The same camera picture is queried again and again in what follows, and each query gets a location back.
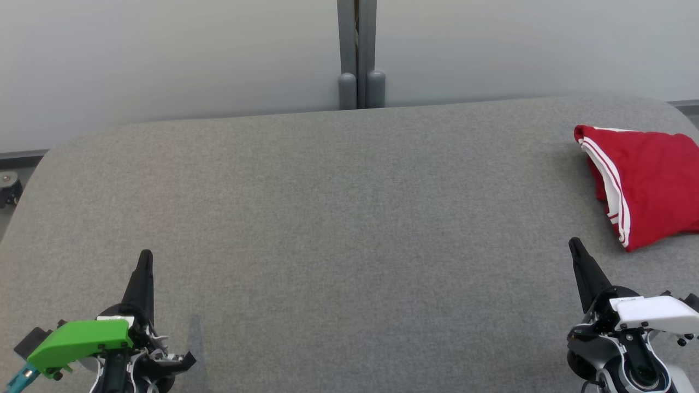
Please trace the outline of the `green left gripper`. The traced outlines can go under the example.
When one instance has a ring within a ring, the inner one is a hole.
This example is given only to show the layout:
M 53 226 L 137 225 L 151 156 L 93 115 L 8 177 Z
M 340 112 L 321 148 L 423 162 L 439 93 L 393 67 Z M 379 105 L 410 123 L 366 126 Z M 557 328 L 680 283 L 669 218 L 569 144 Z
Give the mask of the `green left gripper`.
M 153 254 L 143 249 L 121 305 L 95 319 L 61 321 L 48 331 L 34 329 L 26 338 L 26 363 L 47 378 L 94 358 L 103 376 L 123 370 L 131 380 L 172 379 L 189 371 L 196 359 L 190 352 L 170 353 L 167 339 L 155 330 Z

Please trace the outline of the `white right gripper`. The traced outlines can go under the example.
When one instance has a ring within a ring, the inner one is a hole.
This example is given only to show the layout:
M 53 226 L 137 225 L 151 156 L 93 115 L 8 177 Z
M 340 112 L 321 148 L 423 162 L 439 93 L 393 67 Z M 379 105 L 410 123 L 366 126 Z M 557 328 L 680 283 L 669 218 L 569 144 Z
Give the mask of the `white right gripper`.
M 612 288 L 580 238 L 569 239 L 567 245 L 582 311 L 597 333 L 643 329 L 674 334 L 685 341 L 697 338 L 697 294 L 677 298 L 665 291 L 659 296 L 644 297 L 629 288 Z

